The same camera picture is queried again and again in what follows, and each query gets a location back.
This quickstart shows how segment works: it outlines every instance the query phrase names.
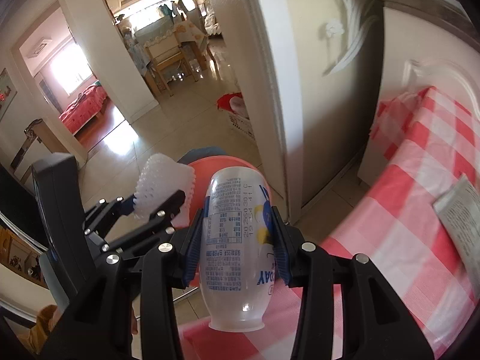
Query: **red checkered tablecloth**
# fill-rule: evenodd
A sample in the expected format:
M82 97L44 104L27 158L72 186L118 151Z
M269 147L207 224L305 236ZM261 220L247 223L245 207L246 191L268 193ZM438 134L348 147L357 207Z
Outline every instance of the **red checkered tablecloth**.
M400 295L435 357L452 344L476 301L465 268L431 204L466 174L480 182L480 123L460 103L428 88L379 105L371 139L390 163L322 244L330 254L365 253ZM208 319L180 328L187 359L289 359L301 290L275 282L265 328L223 333ZM334 352L342 354L342 308L334 288Z

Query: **ceiling vent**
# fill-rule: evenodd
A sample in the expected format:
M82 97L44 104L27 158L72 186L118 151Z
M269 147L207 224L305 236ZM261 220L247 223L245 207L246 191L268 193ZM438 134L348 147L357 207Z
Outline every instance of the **ceiling vent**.
M30 50L30 53L27 55L28 58L35 58L40 55L43 49L49 44L52 40L49 38L41 38L35 46Z

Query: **picture frame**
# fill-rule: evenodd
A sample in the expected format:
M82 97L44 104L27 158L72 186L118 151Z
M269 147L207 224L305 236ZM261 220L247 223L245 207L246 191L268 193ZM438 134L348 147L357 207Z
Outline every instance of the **picture frame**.
M16 95L14 83L8 75L7 68L4 68L0 73L0 120Z

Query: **yellow cloth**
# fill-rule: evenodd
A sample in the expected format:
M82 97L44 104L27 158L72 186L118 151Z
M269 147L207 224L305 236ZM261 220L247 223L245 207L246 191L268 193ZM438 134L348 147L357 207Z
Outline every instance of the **yellow cloth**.
M28 334L21 334L18 339L31 353L40 354L50 332L60 318L57 306L50 305L40 310L37 315L37 323L30 329Z

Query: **white scrub brush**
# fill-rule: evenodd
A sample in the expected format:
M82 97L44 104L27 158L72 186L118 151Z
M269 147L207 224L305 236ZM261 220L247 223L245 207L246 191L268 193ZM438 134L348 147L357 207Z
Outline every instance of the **white scrub brush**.
M194 194L195 171L188 165L172 160L164 154L153 154L143 167L137 183L134 199L135 215L148 220L150 214L177 190L185 192L185 203L172 220L174 227L190 224L189 210Z

